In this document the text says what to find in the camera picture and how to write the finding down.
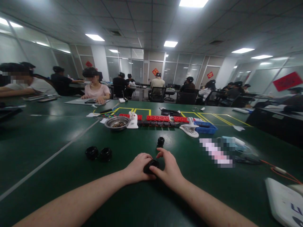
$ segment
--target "gray line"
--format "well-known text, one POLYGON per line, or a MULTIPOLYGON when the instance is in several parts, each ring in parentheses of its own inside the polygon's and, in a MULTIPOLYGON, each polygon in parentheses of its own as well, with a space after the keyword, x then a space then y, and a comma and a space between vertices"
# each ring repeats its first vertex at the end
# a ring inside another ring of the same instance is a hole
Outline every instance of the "gray line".
POLYGON ((86 130, 84 130, 81 134, 79 134, 76 138, 74 138, 72 141, 70 141, 68 144, 66 144, 64 147, 62 147, 59 151, 54 153, 49 159, 44 161, 41 165, 39 165, 36 169, 31 171, 28 175, 26 175, 24 178, 22 178, 18 183, 16 183, 13 187, 8 189, 6 192, 4 192, 0 196, 0 201, 2 201, 6 196, 11 194, 17 187, 19 187, 21 184, 23 184, 27 179, 29 179, 32 175, 34 175, 38 170, 40 170, 43 166, 45 166, 47 163, 49 163, 52 159, 54 159, 58 154, 60 154, 65 148, 67 148, 69 145, 71 145, 75 140, 77 140, 79 137, 83 136, 91 127, 93 127, 95 124, 97 124, 100 120, 97 120, 95 123, 93 123, 91 126, 89 126, 86 130))

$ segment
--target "hand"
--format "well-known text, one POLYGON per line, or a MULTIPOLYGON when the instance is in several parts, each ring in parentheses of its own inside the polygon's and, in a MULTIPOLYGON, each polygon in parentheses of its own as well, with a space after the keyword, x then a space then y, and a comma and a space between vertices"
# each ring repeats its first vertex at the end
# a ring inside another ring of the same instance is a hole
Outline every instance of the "hand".
POLYGON ((157 150, 159 151, 157 158, 164 157, 165 169, 162 171, 155 166, 151 166, 149 169, 156 174, 167 187, 173 191, 177 191, 186 179, 182 176, 177 161, 172 153, 163 148, 157 148, 157 150))
POLYGON ((103 96, 98 97, 96 103, 103 105, 105 103, 105 99, 103 98, 103 96))
POLYGON ((156 176, 143 172, 144 166, 152 160, 152 156, 146 153, 138 154, 135 159, 122 170, 128 184, 137 183, 143 180, 155 180, 156 176))
POLYGON ((81 97, 81 99, 88 99, 88 98, 89 98, 88 95, 83 95, 83 96, 81 97))

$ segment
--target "black cylindrical component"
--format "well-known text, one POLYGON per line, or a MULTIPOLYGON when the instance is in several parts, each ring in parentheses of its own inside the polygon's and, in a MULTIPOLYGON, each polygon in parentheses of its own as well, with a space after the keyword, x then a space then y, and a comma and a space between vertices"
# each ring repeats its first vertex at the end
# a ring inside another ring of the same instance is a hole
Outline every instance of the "black cylindrical component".
POLYGON ((151 160, 149 163, 147 163, 146 166, 144 166, 144 169, 143 169, 143 172, 146 173, 146 174, 154 174, 150 169, 149 167, 150 166, 155 166, 155 167, 159 167, 159 162, 155 159, 151 160))
POLYGON ((159 139, 158 139, 158 146, 159 147, 163 147, 164 142, 165 142, 165 139, 163 137, 159 137, 159 139))
POLYGON ((112 157, 112 151, 110 148, 104 148, 100 152, 100 159, 103 162, 109 162, 112 157))
POLYGON ((99 156, 97 147, 89 147, 85 151, 85 155, 90 160, 95 160, 99 156))

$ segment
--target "mobile phone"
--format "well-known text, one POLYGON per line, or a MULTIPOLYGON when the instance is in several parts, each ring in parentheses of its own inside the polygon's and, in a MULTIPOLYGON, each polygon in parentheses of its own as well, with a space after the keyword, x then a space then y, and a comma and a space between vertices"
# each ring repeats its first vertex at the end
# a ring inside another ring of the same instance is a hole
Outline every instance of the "mobile phone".
POLYGON ((84 102, 85 104, 94 104, 96 103, 96 100, 94 99, 90 99, 90 100, 87 100, 86 102, 84 102))
POLYGON ((39 100, 38 102, 50 102, 53 100, 57 100, 57 99, 56 98, 42 99, 42 100, 39 100))

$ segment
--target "air vent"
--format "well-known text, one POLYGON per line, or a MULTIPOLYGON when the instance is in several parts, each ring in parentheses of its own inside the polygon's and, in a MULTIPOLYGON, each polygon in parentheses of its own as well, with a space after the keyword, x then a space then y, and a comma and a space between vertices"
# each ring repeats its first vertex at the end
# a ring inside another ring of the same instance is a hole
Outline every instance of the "air vent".
POLYGON ((112 36, 122 36, 119 31, 107 30, 112 36))
POLYGON ((210 43, 210 45, 219 45, 221 43, 223 43, 224 41, 221 41, 221 40, 215 40, 213 42, 210 43))

